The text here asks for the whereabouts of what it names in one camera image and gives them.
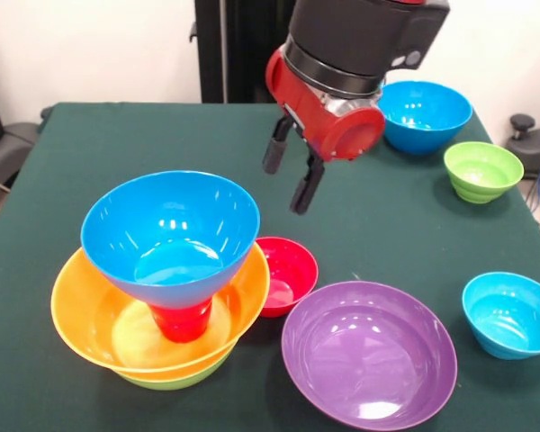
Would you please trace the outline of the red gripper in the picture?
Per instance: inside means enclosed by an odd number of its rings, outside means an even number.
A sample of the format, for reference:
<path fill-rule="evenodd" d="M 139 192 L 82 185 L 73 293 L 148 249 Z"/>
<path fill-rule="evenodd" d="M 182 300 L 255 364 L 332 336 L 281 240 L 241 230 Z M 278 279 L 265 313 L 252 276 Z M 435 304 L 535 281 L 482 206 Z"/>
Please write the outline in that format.
<path fill-rule="evenodd" d="M 324 160 L 352 160 L 367 152 L 383 135 L 385 119 L 372 99 L 339 99 L 303 82 L 287 66 L 281 48 L 266 65 L 265 82 L 276 102 L 293 119 L 284 115 L 274 126 L 263 157 L 263 170 L 269 175 L 277 172 L 293 120 L 316 151 L 309 152 L 306 175 L 298 183 L 290 204 L 293 213 L 303 215 L 324 175 Z"/>

